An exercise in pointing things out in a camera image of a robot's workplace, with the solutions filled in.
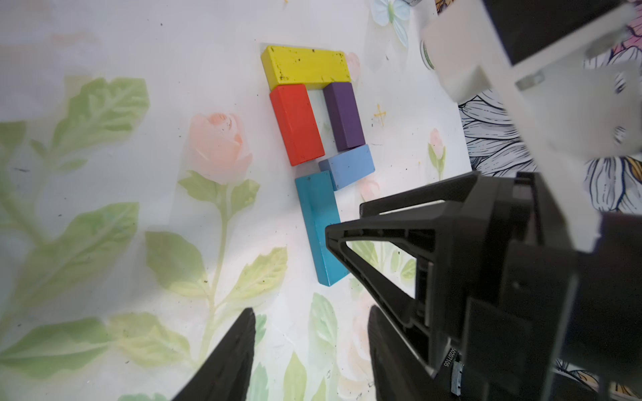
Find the red block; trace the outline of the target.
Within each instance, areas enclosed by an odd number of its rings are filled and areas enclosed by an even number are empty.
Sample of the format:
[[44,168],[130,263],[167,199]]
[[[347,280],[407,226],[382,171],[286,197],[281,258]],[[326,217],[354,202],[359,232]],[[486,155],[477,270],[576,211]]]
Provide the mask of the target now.
[[319,128],[304,85],[280,85],[270,94],[289,163],[301,165],[325,155]]

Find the purple block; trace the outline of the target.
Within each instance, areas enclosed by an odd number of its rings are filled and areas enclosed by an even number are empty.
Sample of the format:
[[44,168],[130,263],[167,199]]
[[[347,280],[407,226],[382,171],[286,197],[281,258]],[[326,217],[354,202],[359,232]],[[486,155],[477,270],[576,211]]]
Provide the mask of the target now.
[[352,83],[329,84],[323,93],[337,150],[343,152],[364,145],[364,131]]

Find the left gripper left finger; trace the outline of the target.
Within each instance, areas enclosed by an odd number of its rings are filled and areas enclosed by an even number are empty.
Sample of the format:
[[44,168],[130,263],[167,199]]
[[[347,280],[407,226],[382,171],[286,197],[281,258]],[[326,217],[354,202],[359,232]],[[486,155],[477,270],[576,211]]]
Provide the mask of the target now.
[[175,401],[237,400],[247,397],[256,336],[256,316],[242,311],[221,342]]

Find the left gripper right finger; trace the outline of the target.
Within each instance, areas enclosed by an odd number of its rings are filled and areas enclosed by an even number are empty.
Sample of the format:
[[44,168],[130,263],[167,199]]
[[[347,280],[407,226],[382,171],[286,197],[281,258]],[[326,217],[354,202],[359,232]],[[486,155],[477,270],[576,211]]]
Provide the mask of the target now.
[[369,353],[378,400],[445,400],[389,319],[376,306],[369,311]]

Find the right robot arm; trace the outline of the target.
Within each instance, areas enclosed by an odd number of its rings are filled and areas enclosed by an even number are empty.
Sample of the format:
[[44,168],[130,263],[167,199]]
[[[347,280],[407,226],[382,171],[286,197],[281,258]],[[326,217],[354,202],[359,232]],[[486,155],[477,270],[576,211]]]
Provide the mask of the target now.
[[459,1],[422,38],[455,102],[493,90],[538,166],[365,202],[325,231],[374,299],[379,400],[610,399],[641,389],[641,219],[601,212],[581,161],[641,149],[635,63],[587,69],[627,1]]

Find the teal block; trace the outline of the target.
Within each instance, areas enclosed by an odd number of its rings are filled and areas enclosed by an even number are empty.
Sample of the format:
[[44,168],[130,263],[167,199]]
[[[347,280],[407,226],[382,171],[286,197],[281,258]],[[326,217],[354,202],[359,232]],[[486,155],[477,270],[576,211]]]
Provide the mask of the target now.
[[318,282],[331,287],[349,273],[326,246],[326,227],[340,223],[331,176],[322,171],[297,178],[295,185]]

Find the yellow-green block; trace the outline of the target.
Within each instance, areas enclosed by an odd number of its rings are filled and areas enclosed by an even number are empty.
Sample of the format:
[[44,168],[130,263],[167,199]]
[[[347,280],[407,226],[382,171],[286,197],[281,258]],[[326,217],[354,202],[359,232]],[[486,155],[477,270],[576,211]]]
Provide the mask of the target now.
[[261,61],[271,91],[283,85],[322,90],[332,83],[352,81],[341,51],[271,45],[262,52]]

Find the light blue block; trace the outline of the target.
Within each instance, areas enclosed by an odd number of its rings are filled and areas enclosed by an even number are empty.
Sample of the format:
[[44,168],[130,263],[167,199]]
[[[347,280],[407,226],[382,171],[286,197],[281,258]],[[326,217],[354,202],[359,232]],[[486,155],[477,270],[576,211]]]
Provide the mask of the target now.
[[362,180],[376,171],[369,145],[361,145],[319,162],[330,175],[335,191]]

